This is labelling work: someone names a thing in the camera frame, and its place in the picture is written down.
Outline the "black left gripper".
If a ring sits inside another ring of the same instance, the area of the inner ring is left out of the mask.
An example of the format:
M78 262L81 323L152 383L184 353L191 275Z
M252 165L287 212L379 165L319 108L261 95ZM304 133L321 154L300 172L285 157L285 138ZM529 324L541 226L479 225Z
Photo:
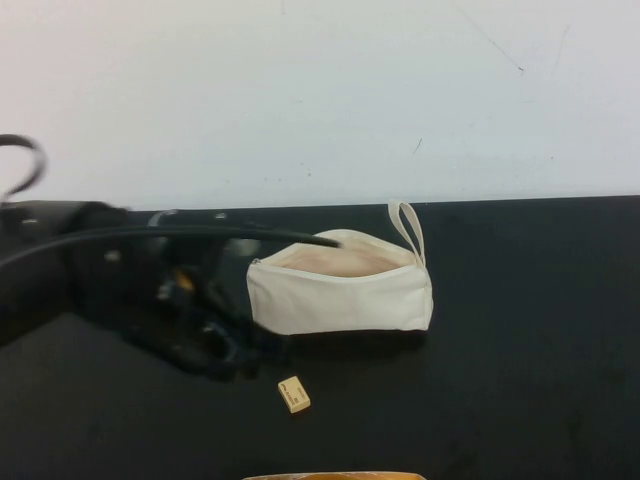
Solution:
M288 340L239 310L219 281L230 242L220 235L128 239L135 272L127 287L124 338L182 372L220 382L255 378L256 351L287 354Z

